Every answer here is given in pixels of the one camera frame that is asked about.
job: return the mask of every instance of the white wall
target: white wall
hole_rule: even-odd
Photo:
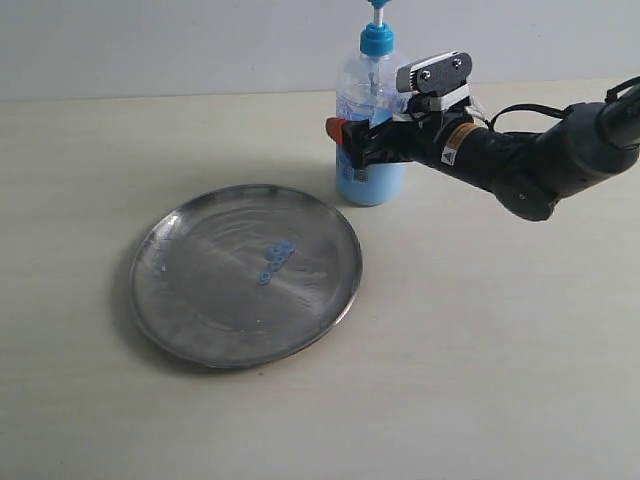
[[[411,58],[474,82],[640,74],[638,0],[393,0]],[[0,0],[0,101],[331,89],[365,0]]]

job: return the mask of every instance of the white table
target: white table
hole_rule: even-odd
[[[496,112],[614,83],[474,91]],[[0,106],[0,478],[640,478],[640,167],[541,224],[419,165],[361,209],[334,193],[332,113],[332,93]],[[162,214],[248,182],[337,204],[365,273],[319,343],[213,374],[141,337],[126,274]]]

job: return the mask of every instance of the bottle label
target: bottle label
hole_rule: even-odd
[[[402,112],[407,106],[407,101],[406,96],[389,94],[383,102],[385,107],[373,107],[352,102],[338,95],[336,97],[336,116],[352,121],[369,120],[370,124],[375,126],[391,117],[392,112]],[[367,183],[369,177],[368,169],[354,170],[346,152],[340,147],[337,147],[336,174],[349,182],[358,183]]]

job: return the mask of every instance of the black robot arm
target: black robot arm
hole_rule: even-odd
[[[543,133],[499,133],[497,116],[484,119],[484,125],[474,121],[478,115],[466,85],[470,62],[467,54],[450,52],[404,67],[398,72],[398,89],[415,95],[402,114],[373,128],[368,121],[333,118],[327,131],[355,169],[415,161],[493,193],[508,210],[530,221],[548,219],[561,199],[636,163],[640,77],[609,90],[605,102],[564,110],[514,105],[498,115],[530,110],[559,122]]]

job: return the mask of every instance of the stainless steel plate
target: stainless steel plate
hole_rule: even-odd
[[[264,284],[267,252],[280,242],[295,251]],[[138,325],[161,347],[247,368],[322,337],[348,311],[361,273],[360,245],[336,209],[293,189],[241,185],[158,223],[134,260],[131,294]]]

